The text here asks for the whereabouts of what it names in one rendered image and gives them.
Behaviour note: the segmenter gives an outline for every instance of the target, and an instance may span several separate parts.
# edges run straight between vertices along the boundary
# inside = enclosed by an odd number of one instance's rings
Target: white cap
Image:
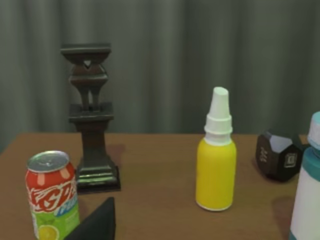
[[[312,115],[307,138],[312,147],[320,150],[320,111]]]
[[[229,92],[223,87],[215,87],[210,111],[206,116],[204,130],[211,135],[230,135],[233,131],[229,109]]]

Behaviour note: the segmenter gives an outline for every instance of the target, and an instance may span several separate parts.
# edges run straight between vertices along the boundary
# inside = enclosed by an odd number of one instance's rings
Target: white nozzle
[[[229,109],[229,92],[223,87],[215,87],[210,111],[206,116],[204,130],[207,134],[226,135],[230,137],[232,133],[232,117]]]

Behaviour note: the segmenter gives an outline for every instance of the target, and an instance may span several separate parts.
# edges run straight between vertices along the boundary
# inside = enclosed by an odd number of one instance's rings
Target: dumbbell
[[[299,173],[308,146],[297,134],[279,134],[270,129],[257,138],[255,160],[264,176],[286,182]]]

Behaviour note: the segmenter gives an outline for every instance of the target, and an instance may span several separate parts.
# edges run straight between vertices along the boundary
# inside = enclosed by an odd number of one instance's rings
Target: yellow bottle
[[[237,159],[229,92],[223,87],[213,89],[204,130],[197,149],[196,203],[209,211],[223,211],[233,203]]]

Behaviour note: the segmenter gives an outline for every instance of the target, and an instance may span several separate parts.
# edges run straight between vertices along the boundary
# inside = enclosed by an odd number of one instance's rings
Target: gray curtain
[[[1,0],[0,148],[70,132],[61,44],[110,42],[110,132],[202,133],[215,86],[235,133],[306,133],[320,110],[318,0]]]

